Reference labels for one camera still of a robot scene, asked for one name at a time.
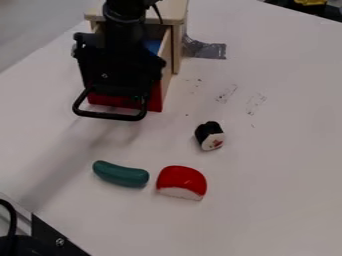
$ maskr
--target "dark stain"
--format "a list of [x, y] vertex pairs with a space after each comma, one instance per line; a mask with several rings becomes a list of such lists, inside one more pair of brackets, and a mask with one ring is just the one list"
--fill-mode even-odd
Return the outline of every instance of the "dark stain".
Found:
[[224, 89], [223, 93], [219, 94], [215, 100], [223, 104], [227, 103], [229, 98], [235, 93], [237, 88], [238, 86], [236, 84], [230, 85], [229, 87]]

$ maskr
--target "screw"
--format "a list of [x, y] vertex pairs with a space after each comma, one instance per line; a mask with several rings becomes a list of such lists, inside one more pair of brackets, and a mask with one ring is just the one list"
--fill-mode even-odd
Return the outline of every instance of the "screw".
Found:
[[63, 238], [58, 238], [58, 239], [56, 240], [56, 246], [57, 246], [57, 247], [62, 247], [62, 246], [64, 245], [64, 243], [65, 243], [65, 241], [64, 241]]

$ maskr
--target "floor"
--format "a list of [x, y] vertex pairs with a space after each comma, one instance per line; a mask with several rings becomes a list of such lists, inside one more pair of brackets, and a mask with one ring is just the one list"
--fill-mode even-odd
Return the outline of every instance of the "floor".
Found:
[[0, 0], [0, 72], [83, 19], [96, 0]]

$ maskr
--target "green toy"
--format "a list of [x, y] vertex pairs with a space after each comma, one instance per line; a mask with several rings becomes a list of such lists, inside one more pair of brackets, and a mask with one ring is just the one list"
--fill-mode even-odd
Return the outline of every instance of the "green toy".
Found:
[[127, 168], [105, 161], [96, 161], [93, 170], [105, 181], [131, 188], [144, 187], [150, 178], [150, 174], [143, 169]]

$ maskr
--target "black device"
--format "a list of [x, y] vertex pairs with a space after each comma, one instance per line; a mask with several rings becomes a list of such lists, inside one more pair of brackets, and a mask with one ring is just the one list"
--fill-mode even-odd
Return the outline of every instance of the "black device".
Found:
[[[6, 236], [0, 237], [1, 256], [90, 256], [34, 214], [27, 212], [30, 217], [26, 219], [9, 201], [0, 198], [2, 207], [9, 213], [9, 229]], [[18, 217], [29, 225], [30, 234], [16, 234]]]
[[[144, 46], [146, 10], [159, 0], [107, 0], [101, 34], [76, 33], [73, 56], [78, 60], [84, 91], [73, 105], [76, 115], [124, 121], [139, 121], [146, 116], [147, 102], [155, 81], [162, 77], [166, 62]], [[81, 110], [92, 93], [112, 97], [132, 97], [140, 101], [140, 112], [122, 115]]]

